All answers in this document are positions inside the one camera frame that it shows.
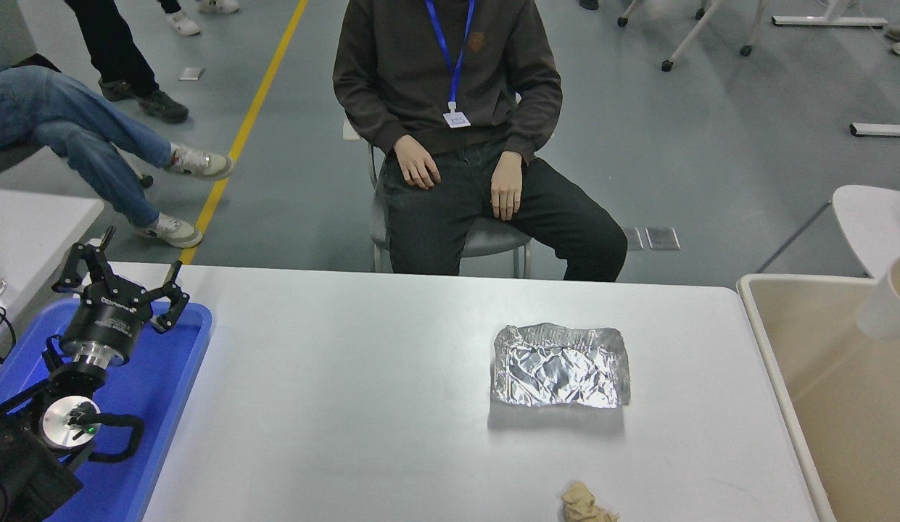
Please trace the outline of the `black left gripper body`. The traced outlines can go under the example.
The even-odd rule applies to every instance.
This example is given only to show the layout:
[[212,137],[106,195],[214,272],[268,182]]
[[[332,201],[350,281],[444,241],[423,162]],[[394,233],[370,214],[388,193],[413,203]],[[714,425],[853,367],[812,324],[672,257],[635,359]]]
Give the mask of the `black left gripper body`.
[[112,287],[103,281],[91,282],[81,294],[71,323],[59,340],[59,347],[75,357],[87,344],[111,348],[118,357],[130,357],[144,324],[151,320],[152,306],[139,300],[146,289],[116,276]]

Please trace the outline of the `person's left hand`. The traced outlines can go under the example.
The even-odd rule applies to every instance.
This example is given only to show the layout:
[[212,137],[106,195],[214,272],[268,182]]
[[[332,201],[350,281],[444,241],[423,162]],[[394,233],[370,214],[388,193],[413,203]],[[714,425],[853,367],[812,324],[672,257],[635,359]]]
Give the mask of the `person's left hand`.
[[504,151],[490,179],[490,204],[494,218],[509,221],[521,208],[523,191],[522,156]]

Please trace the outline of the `person's right hand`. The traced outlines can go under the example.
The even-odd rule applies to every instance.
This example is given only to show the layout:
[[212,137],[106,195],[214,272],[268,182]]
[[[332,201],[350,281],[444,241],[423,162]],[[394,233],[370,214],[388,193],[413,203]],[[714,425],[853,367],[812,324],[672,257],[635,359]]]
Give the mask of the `person's right hand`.
[[435,188],[441,175],[430,153],[411,135],[401,136],[393,146],[404,182],[424,191]]

